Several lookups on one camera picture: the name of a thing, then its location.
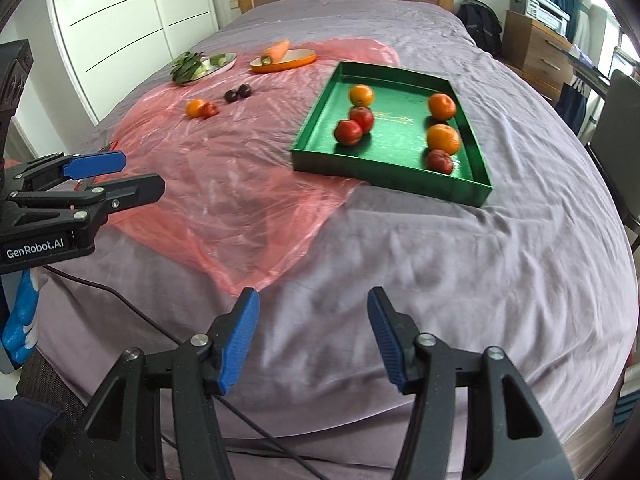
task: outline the green tray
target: green tray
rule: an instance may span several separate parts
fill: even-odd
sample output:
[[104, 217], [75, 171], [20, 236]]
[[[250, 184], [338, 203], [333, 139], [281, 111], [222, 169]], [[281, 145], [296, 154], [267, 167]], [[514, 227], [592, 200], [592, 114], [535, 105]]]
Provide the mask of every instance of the green tray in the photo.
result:
[[[334, 128], [348, 118], [348, 92], [355, 84], [373, 89], [376, 97], [370, 108], [375, 124], [356, 146], [345, 147], [335, 142]], [[436, 92], [452, 97], [458, 107], [447, 122], [462, 140], [451, 175], [425, 169], [425, 132], [434, 124], [426, 99]], [[357, 178], [372, 186], [475, 207], [493, 189], [476, 137], [449, 82], [388, 66], [340, 62], [306, 117], [291, 157], [296, 171]]]

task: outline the blue glove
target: blue glove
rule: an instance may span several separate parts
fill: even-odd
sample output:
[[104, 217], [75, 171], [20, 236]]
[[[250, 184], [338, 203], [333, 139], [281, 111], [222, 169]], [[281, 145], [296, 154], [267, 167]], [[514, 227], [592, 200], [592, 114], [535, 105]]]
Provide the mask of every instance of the blue glove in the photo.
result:
[[22, 273], [15, 306], [2, 332], [2, 345], [18, 364], [23, 364], [38, 342], [38, 318], [36, 307], [40, 289], [47, 282], [47, 275], [39, 268]]

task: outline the black fruit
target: black fruit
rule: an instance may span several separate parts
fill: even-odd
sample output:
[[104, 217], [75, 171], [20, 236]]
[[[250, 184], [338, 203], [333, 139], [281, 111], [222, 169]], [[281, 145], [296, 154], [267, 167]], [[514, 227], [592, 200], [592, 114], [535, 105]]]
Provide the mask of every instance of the black fruit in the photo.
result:
[[227, 103], [238, 101], [238, 92], [236, 92], [235, 90], [229, 90], [225, 92], [225, 101]]
[[251, 87], [247, 83], [240, 85], [240, 88], [238, 88], [238, 95], [242, 99], [249, 97], [251, 95]]

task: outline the gray bed sheet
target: gray bed sheet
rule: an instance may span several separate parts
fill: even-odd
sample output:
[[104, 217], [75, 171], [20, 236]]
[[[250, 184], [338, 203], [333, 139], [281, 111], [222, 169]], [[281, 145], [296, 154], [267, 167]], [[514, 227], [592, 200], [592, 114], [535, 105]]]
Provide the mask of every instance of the gray bed sheet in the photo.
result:
[[[318, 467], [330, 478], [390, 478], [412, 399], [387, 381], [367, 321], [366, 293], [382, 285], [398, 310], [449, 345], [505, 348], [567, 439], [615, 386], [638, 320], [625, 232], [580, 142], [540, 95], [476, 48], [452, 14], [429, 4], [282, 1], [252, 10], [197, 49], [282, 37], [293, 44], [374, 38], [396, 50], [402, 67], [449, 79], [494, 192], [476, 209], [360, 186], [308, 254], [261, 292], [257, 333], [228, 398], [272, 434], [287, 436], [297, 452], [325, 460]], [[105, 145], [118, 120], [167, 73], [124, 99], [85, 151]], [[183, 339], [233, 303], [204, 274], [115, 228], [100, 231], [95, 254], [58, 267], [117, 288]], [[40, 351], [85, 401], [125, 348], [172, 347], [116, 298], [59, 279], [42, 291], [39, 316]], [[462, 468], [464, 408], [461, 396], [452, 478]], [[255, 437], [224, 408], [218, 413], [225, 436]], [[309, 478], [291, 460], [233, 454], [232, 464], [238, 479]]]

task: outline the orange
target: orange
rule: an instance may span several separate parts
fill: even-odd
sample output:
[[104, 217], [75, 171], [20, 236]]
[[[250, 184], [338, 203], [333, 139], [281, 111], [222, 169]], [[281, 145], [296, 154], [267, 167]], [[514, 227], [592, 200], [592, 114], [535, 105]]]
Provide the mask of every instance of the orange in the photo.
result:
[[446, 94], [434, 94], [428, 100], [429, 111], [437, 121], [448, 121], [456, 114], [456, 103]]
[[194, 99], [190, 101], [189, 104], [187, 104], [187, 115], [192, 119], [199, 117], [200, 110], [202, 110], [205, 104], [207, 104], [207, 102], [204, 99]]
[[427, 130], [427, 147], [455, 155], [460, 150], [460, 134], [446, 124], [434, 124]]
[[349, 90], [349, 100], [353, 106], [369, 107], [373, 99], [373, 90], [366, 85], [356, 85]]

